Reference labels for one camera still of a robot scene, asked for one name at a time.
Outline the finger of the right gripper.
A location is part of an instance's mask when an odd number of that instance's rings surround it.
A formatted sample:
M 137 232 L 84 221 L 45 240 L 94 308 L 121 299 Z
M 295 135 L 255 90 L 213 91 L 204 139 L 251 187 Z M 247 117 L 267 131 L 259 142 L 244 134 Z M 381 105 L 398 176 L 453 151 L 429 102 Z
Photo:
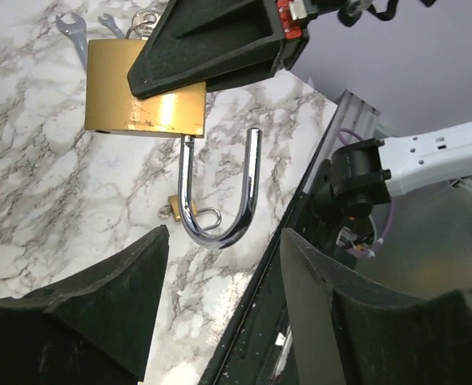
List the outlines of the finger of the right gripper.
M 286 24 L 278 1 L 170 1 L 127 74 L 139 99 L 204 82 L 209 92 L 291 69 L 307 29 Z

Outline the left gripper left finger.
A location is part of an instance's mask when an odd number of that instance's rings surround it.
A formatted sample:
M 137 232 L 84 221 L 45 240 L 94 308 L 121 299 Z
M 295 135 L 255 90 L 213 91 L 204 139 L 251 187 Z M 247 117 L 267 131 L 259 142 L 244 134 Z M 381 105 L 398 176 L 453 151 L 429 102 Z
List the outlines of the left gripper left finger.
M 0 384 L 142 381 L 168 253 L 161 225 L 68 278 L 0 298 Z

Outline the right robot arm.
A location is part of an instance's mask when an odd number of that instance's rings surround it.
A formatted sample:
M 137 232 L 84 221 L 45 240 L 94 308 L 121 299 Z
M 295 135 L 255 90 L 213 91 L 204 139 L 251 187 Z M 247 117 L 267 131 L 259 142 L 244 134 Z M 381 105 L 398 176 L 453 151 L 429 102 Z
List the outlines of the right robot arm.
M 309 40 L 308 24 L 336 13 L 352 26 L 364 12 L 381 21 L 390 1 L 171 1 L 132 64 L 138 99 L 205 83 L 209 91 L 246 86 L 289 69 Z M 472 122 L 418 136 L 365 140 L 337 149 L 311 207 L 328 224 L 366 217 L 375 205 L 444 180 L 472 176 Z

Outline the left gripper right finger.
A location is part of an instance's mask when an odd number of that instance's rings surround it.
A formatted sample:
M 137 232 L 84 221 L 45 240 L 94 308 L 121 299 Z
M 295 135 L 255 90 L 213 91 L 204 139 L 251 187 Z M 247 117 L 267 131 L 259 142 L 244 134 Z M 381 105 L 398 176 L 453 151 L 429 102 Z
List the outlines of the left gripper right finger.
M 472 384 L 472 289 L 421 299 L 280 235 L 302 384 Z

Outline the large brass padlock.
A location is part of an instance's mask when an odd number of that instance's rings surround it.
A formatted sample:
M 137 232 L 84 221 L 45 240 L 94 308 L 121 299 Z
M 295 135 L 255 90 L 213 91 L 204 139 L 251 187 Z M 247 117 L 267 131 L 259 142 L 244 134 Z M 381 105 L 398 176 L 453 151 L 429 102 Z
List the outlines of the large brass padlock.
M 236 244 L 254 218 L 260 179 L 263 132 L 247 131 L 240 206 L 233 223 L 212 235 L 198 224 L 193 211 L 192 174 L 195 140 L 204 134 L 206 86 L 195 83 L 148 99 L 131 94 L 127 73 L 145 41 L 128 38 L 92 39 L 87 48 L 84 128 L 91 132 L 180 138 L 178 209 L 188 236 L 208 249 Z

